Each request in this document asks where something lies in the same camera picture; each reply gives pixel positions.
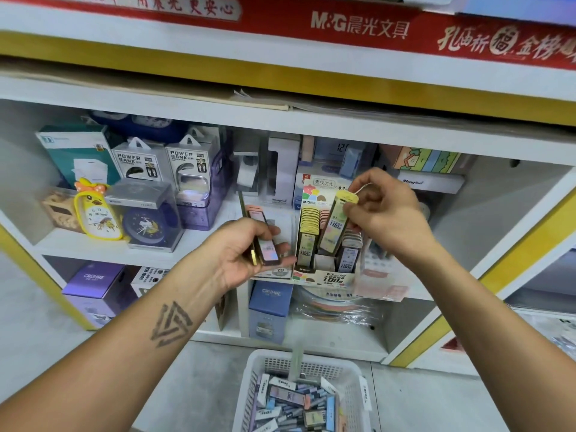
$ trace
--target plastic basket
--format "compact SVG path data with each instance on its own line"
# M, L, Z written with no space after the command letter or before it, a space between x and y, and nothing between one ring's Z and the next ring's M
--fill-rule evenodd
M242 377L232 432L250 432L250 417L256 382L262 373L288 373L291 353L276 350L255 350L248 358ZM343 394L340 400L347 419L347 432L371 432L370 416L364 410L359 376L360 368L350 361L304 355L302 373L306 378L324 376Z

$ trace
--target forearm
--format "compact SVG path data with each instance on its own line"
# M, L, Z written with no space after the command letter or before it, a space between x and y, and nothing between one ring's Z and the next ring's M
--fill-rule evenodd
M194 252L129 309L0 406L0 429L126 431L219 299Z
M574 428L572 359L440 246L407 265L430 291L511 430Z

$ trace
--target tattoo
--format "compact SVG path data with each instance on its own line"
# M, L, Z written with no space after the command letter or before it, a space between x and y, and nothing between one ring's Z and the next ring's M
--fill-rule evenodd
M150 340L160 340L156 348L167 346L188 335L191 325L192 320L178 303L172 302L170 308L168 308L168 305L162 305L158 322L152 331Z

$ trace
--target teal box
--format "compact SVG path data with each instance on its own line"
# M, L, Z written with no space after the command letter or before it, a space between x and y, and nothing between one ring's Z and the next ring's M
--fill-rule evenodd
M70 186L80 177L113 185L120 174L112 149L123 139L99 124L46 125L36 136Z

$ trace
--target red banner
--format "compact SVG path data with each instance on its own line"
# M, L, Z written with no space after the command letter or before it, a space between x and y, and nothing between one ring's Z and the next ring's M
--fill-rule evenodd
M7 0L237 32L576 70L576 29L350 0Z

